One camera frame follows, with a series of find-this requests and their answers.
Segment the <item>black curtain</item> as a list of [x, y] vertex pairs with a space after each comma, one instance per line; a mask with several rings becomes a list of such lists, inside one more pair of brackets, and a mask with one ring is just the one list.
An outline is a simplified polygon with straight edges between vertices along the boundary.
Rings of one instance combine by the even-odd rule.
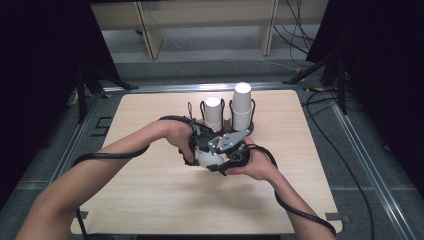
[[52, 131], [81, 75], [117, 80], [91, 5], [0, 0], [0, 209]]
[[329, 0], [307, 59], [328, 54], [350, 19], [349, 84], [424, 195], [424, 0]]

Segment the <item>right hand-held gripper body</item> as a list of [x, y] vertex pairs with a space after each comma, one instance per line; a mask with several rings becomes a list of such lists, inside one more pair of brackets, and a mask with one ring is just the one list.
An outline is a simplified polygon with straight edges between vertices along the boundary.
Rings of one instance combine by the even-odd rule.
[[249, 136], [249, 129], [226, 133], [222, 136], [215, 137], [208, 142], [208, 148], [211, 154], [224, 153], [228, 158], [222, 164], [210, 165], [210, 168], [234, 168], [245, 166], [250, 159], [250, 151], [244, 138]]

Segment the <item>person's left hand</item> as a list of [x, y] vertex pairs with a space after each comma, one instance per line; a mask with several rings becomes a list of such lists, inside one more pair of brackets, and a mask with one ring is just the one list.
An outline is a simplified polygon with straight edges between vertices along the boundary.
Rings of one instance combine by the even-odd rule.
[[189, 146], [189, 139], [194, 133], [193, 127], [176, 120], [159, 120], [157, 124], [160, 129], [159, 136], [178, 148], [187, 161], [193, 162], [195, 155]]

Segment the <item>metal floor rail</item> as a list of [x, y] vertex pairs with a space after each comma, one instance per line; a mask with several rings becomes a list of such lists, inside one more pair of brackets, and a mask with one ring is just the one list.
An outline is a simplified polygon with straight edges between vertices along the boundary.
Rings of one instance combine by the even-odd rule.
[[400, 204], [382, 178], [349, 117], [338, 106], [334, 106], [333, 110], [400, 240], [418, 240]]
[[19, 182], [18, 189], [29, 194], [23, 221], [26, 220], [37, 196], [73, 163], [100, 97], [92, 96], [87, 101], [88, 109], [83, 117], [80, 117], [78, 104], [65, 107], [52, 132], [42, 142], [41, 150], [36, 154], [23, 179]]
[[[183, 93], [183, 92], [220, 92], [233, 91], [236, 83], [214, 83], [214, 84], [182, 84], [163, 86], [138, 86], [136, 89], [126, 90], [122, 87], [106, 87], [105, 93]], [[252, 90], [283, 90], [302, 88], [300, 84], [283, 84], [282, 82], [252, 82]]]

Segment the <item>black wire cup holder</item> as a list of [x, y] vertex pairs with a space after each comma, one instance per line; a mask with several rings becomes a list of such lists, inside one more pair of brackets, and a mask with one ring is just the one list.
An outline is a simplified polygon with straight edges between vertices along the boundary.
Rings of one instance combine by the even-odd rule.
[[[222, 130], [219, 131], [219, 132], [215, 132], [215, 133], [234, 133], [234, 132], [240, 132], [240, 131], [235, 131], [232, 128], [232, 108], [231, 108], [232, 100], [228, 104], [229, 112], [230, 112], [230, 116], [229, 116], [228, 119], [225, 119], [224, 118], [225, 101], [223, 99], [220, 99], [220, 100], [221, 100], [221, 105], [222, 105]], [[205, 101], [202, 101], [200, 103], [200, 111], [201, 111], [201, 115], [202, 115], [203, 120], [204, 120], [204, 103], [205, 103]], [[251, 107], [252, 107], [252, 110], [251, 110], [250, 126], [249, 126], [248, 129], [252, 132], [253, 129], [254, 129], [253, 118], [254, 118], [254, 113], [255, 113], [255, 108], [256, 108], [256, 102], [253, 99], [251, 99]]]

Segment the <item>tall white paper cup stack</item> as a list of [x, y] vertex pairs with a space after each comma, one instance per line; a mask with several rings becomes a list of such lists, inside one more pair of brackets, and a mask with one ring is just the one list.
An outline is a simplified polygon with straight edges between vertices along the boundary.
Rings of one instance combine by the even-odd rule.
[[249, 83], [240, 82], [235, 85], [232, 108], [232, 128], [243, 131], [249, 128], [251, 118], [251, 86]]

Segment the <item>black metal stand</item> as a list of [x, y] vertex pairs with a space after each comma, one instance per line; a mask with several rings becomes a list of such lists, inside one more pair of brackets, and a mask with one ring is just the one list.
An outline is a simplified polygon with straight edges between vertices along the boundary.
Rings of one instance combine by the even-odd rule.
[[91, 94], [98, 95], [104, 92], [100, 84], [100, 80], [108, 80], [111, 83], [122, 87], [124, 90], [135, 90], [137, 86], [125, 83], [119, 76], [111, 75], [95, 66], [80, 63], [76, 73], [76, 90], [79, 106], [79, 123], [81, 123], [88, 115], [88, 107], [86, 103], [86, 90]]
[[324, 69], [320, 80], [321, 84], [323, 86], [330, 86], [333, 83], [336, 83], [337, 104], [342, 113], [346, 115], [345, 64], [343, 61], [342, 51], [338, 48], [331, 50], [329, 54], [317, 63], [313, 64], [311, 67], [308, 67], [305, 71], [297, 74], [294, 78], [283, 81], [283, 84], [297, 84], [302, 79], [305, 79], [307, 76], [315, 73], [321, 68]]

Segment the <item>short white paper cup stack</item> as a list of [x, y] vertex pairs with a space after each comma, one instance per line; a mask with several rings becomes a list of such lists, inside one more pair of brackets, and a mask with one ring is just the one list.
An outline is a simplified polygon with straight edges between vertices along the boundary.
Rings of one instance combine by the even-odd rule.
[[205, 100], [204, 120], [214, 132], [222, 130], [222, 105], [218, 97], [212, 96]]

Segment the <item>person's right hand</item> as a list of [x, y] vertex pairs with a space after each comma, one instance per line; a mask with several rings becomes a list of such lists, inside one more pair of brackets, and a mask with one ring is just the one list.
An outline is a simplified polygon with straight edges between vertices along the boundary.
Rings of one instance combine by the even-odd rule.
[[255, 180], [275, 182], [281, 177], [279, 170], [271, 163], [270, 159], [259, 150], [250, 151], [249, 162], [243, 167], [229, 168], [226, 175], [247, 175]]

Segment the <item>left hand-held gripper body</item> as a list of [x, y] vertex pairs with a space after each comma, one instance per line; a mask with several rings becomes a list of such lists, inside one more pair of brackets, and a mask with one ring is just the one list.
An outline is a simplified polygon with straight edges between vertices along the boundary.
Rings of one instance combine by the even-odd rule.
[[216, 137], [216, 133], [204, 125], [196, 125], [193, 134], [189, 138], [189, 148], [193, 155], [197, 150], [208, 152], [208, 142]]

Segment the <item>beige wooden desk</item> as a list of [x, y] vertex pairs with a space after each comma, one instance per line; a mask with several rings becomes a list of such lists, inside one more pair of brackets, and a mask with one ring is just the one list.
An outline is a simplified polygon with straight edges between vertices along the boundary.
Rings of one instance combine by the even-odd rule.
[[158, 57], [170, 28], [256, 26], [270, 54], [277, 25], [319, 24], [329, 0], [98, 0], [90, 4], [102, 30], [139, 30], [148, 56]]

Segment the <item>single white paper cup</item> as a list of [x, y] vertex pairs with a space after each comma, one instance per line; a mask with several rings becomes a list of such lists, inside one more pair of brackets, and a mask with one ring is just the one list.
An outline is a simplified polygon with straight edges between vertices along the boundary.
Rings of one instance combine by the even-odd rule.
[[221, 165], [224, 162], [224, 159], [219, 154], [204, 151], [197, 151], [196, 159], [199, 165], [204, 168], [210, 165]]

